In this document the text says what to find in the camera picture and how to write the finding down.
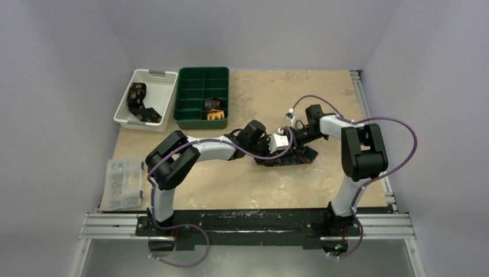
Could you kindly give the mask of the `navy floral tie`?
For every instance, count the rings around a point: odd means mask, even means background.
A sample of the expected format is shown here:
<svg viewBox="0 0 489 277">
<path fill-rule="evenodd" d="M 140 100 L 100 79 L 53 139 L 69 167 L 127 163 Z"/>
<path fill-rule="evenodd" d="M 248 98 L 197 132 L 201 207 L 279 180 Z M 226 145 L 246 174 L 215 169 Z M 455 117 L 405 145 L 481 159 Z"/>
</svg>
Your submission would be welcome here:
<svg viewBox="0 0 489 277">
<path fill-rule="evenodd" d="M 283 167 L 300 164 L 310 164 L 315 161 L 318 152 L 309 146 L 293 147 L 286 155 L 273 160 L 254 159 L 259 166 L 265 167 Z"/>
</svg>

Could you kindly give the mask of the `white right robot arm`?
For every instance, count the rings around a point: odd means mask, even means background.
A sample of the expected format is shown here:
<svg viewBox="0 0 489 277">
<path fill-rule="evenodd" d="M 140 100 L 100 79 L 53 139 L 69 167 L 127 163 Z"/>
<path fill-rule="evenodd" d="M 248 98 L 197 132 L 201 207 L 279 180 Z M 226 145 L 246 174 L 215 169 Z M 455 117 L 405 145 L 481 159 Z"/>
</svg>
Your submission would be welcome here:
<svg viewBox="0 0 489 277">
<path fill-rule="evenodd" d="M 368 181 L 379 177 L 388 167 L 382 132 L 375 123 L 354 123 L 338 114 L 324 113 L 319 104 L 306 108 L 305 115 L 307 124 L 294 129 L 298 145 L 331 137 L 341 143 L 341 166 L 345 177 L 328 204 L 322 223 L 329 234 L 337 235 L 353 224 Z"/>
</svg>

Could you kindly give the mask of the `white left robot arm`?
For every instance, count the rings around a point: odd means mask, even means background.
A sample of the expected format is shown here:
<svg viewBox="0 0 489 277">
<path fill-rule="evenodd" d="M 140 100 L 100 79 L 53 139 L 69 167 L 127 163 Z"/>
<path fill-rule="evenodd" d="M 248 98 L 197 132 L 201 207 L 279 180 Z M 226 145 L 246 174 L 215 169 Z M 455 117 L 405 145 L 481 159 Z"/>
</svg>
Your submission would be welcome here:
<svg viewBox="0 0 489 277">
<path fill-rule="evenodd" d="M 172 132 L 145 158 L 148 177 L 152 184 L 150 211 L 153 218 L 149 228 L 158 236 L 167 235 L 172 228 L 175 188 L 187 177 L 198 162 L 236 160 L 247 153 L 270 156 L 266 127 L 259 121 L 250 121 L 244 129 L 214 138 L 195 138 L 181 130 Z"/>
</svg>

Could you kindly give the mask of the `rolled yellow tie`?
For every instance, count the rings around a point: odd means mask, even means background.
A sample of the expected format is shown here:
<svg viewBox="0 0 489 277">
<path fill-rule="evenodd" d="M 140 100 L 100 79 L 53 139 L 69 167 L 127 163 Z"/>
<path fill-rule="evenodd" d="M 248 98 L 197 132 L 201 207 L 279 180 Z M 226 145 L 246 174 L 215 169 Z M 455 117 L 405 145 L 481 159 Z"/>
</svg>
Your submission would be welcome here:
<svg viewBox="0 0 489 277">
<path fill-rule="evenodd" d="M 225 112 L 224 112 L 224 110 L 211 109 L 208 111 L 206 118 L 208 121 L 224 120 L 225 119 Z"/>
</svg>

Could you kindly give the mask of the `rolled dark red tie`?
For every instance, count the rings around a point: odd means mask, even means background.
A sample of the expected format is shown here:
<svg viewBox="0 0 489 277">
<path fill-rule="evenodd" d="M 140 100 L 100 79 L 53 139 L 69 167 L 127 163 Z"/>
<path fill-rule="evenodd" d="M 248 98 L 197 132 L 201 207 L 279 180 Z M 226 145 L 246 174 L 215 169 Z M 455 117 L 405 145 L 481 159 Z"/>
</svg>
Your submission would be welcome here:
<svg viewBox="0 0 489 277">
<path fill-rule="evenodd" d="M 220 110 L 221 109 L 221 100 L 218 98 L 214 99 L 206 99 L 203 103 L 204 110 Z"/>
</svg>

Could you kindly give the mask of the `green compartment tray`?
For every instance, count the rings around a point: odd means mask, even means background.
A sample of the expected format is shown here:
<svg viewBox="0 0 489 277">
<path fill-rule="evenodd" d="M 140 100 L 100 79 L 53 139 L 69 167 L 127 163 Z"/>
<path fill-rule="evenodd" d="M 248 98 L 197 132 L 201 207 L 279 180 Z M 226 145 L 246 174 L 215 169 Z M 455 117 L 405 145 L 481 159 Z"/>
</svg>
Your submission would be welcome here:
<svg viewBox="0 0 489 277">
<path fill-rule="evenodd" d="M 208 121 L 203 103 L 221 100 L 225 119 Z M 230 70 L 225 66 L 185 67 L 179 70 L 173 119 L 180 129 L 211 130 L 228 126 L 230 105 Z"/>
</svg>

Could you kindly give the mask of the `white plastic basket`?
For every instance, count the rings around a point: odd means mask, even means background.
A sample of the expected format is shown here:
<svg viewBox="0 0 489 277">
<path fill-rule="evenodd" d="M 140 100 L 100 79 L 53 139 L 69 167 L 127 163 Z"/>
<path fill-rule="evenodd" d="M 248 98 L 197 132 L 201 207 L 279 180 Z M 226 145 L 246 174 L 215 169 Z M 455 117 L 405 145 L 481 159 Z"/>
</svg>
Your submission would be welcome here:
<svg viewBox="0 0 489 277">
<path fill-rule="evenodd" d="M 113 116 L 113 120 L 123 128 L 164 133 L 170 115 L 174 110 L 178 77 L 179 74 L 177 72 L 136 69 Z M 135 83 L 142 83 L 146 86 L 146 94 L 142 99 L 142 104 L 150 111 L 158 113 L 159 122 L 145 122 L 130 112 L 127 106 L 127 98 L 131 85 Z"/>
</svg>

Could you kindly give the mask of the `black gold patterned tie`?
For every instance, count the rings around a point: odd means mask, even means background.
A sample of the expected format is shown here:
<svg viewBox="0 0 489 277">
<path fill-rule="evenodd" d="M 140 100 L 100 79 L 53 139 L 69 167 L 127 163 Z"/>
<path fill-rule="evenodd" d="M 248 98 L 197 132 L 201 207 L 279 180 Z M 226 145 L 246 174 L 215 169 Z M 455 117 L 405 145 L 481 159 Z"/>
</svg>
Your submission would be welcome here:
<svg viewBox="0 0 489 277">
<path fill-rule="evenodd" d="M 161 115 L 152 107 L 146 108 L 146 84 L 132 83 L 126 97 L 126 105 L 129 112 L 141 122 L 159 123 Z"/>
</svg>

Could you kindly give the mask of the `clear plastic storage box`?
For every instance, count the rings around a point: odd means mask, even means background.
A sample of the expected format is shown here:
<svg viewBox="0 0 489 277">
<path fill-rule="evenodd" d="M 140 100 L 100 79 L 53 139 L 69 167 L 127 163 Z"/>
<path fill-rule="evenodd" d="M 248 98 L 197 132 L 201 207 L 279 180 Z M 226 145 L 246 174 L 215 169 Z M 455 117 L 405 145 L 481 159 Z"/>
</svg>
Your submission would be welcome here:
<svg viewBox="0 0 489 277">
<path fill-rule="evenodd" d="M 100 209 L 110 212 L 139 207 L 143 170 L 144 162 L 139 157 L 109 160 Z"/>
</svg>

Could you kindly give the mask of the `aluminium frame rail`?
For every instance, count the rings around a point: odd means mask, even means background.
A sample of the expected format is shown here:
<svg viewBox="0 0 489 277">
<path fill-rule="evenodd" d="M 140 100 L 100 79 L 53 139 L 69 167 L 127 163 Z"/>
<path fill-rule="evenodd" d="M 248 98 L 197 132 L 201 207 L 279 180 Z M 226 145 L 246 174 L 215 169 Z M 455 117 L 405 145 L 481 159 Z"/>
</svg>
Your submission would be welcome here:
<svg viewBox="0 0 489 277">
<path fill-rule="evenodd" d="M 136 70 L 115 120 L 123 122 L 108 175 L 131 182 L 137 212 L 87 214 L 84 239 L 270 245 L 318 249 L 321 241 L 370 238 L 369 227 L 408 227 L 407 217 L 364 214 L 361 197 L 397 171 L 379 118 L 350 119 L 354 89 L 330 73 L 260 73 L 250 84 L 226 67 L 184 68 L 165 90 L 167 111 L 145 130 L 127 106 L 138 85 L 160 99 L 155 73 Z"/>
</svg>

